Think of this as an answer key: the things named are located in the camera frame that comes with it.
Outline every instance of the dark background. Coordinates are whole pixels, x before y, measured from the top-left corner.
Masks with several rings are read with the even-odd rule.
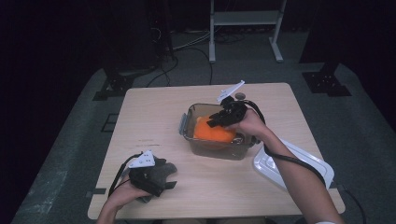
[[[104,66],[158,64],[149,27],[163,26],[162,1],[142,2],[0,1],[2,220],[14,216],[91,75]],[[278,7],[234,3],[235,10]],[[218,10],[227,4],[216,1]],[[169,0],[169,7],[172,30],[208,29],[209,0]],[[311,28],[301,63],[348,66],[393,128],[395,9],[385,0],[289,0],[282,23],[284,32]]]

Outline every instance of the person's right arm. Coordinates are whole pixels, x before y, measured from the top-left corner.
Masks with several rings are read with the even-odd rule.
[[[229,129],[239,128],[245,133],[254,135],[275,154],[296,158],[280,139],[260,120],[258,115],[249,109],[245,118]],[[289,161],[275,159],[276,167],[291,198],[297,204],[308,223],[330,221],[344,223],[335,209],[332,198],[319,178],[306,168]]]

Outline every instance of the white shelf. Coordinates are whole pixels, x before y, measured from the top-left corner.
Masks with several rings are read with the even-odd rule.
[[[276,24],[279,11],[215,12],[214,25]]]
[[[265,25],[274,24],[274,36],[269,38],[271,48],[278,63],[283,63],[283,57],[277,46],[277,37],[279,35],[280,25],[283,19],[287,0],[281,0],[282,4],[279,10],[267,11],[215,11],[215,0],[210,1],[210,40],[209,40],[209,61],[216,61],[215,51],[215,26],[226,25]]]

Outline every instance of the person's left hand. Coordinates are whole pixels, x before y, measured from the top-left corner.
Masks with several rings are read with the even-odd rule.
[[[138,189],[129,181],[129,176],[125,176],[120,184],[115,188],[113,193],[106,201],[106,205],[120,210],[125,204],[130,203],[136,198],[149,196],[150,194],[142,189]]]

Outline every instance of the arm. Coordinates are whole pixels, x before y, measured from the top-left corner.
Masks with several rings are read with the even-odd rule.
[[[119,186],[107,199],[102,207],[99,217],[96,221],[97,224],[114,223],[117,212],[127,203],[130,203],[136,198],[149,196],[149,193],[142,189],[137,189],[129,181],[128,175],[125,176]]]
[[[254,135],[262,140],[272,152],[296,158],[279,138],[262,123],[252,109],[247,111],[245,118],[241,122],[227,128],[240,128],[245,133]],[[274,159],[274,161],[291,198],[302,211],[308,223],[320,221],[344,223],[335,209],[329,192],[315,174],[289,161],[278,159]]]

